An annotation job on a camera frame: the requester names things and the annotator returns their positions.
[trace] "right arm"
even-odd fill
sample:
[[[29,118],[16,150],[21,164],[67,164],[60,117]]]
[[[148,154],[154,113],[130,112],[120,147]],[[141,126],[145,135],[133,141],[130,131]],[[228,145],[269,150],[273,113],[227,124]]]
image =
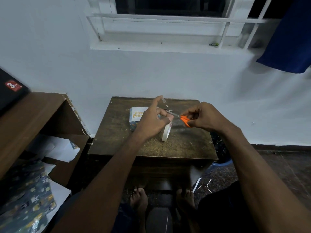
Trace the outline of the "right arm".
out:
[[[190,126],[217,132],[226,144],[244,199],[261,232],[311,232],[311,213],[244,137],[214,106],[185,111]]]

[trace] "tape roll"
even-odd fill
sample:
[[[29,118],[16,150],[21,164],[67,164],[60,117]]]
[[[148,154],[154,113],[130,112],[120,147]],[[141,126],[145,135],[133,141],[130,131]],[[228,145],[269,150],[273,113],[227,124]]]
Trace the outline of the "tape roll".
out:
[[[173,121],[171,121],[168,125],[165,126],[163,136],[162,136],[162,141],[166,141],[167,138],[169,137],[169,132],[171,131]]]

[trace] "orange scissor handle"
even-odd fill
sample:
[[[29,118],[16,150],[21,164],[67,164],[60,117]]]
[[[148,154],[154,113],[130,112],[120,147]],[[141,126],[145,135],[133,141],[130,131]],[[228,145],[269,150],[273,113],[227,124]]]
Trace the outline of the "orange scissor handle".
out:
[[[187,116],[181,115],[181,116],[180,116],[180,120],[183,121],[187,127],[191,127],[191,126],[188,125],[188,123],[187,123],[188,121],[190,121],[190,119],[188,119]]]

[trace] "left arm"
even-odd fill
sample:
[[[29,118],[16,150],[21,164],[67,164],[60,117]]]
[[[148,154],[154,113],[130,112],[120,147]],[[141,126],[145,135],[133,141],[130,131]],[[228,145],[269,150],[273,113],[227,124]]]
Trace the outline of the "left arm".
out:
[[[78,200],[53,228],[56,232],[111,232],[122,191],[136,154],[146,140],[169,124],[173,115],[157,108],[155,98],[144,112],[136,130],[91,181]]]

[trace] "blue curtain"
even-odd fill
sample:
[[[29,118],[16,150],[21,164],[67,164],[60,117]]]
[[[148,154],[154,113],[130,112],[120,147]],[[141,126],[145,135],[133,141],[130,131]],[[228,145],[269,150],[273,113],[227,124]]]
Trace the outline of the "blue curtain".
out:
[[[293,1],[257,62],[290,73],[305,72],[311,64],[311,0]]]

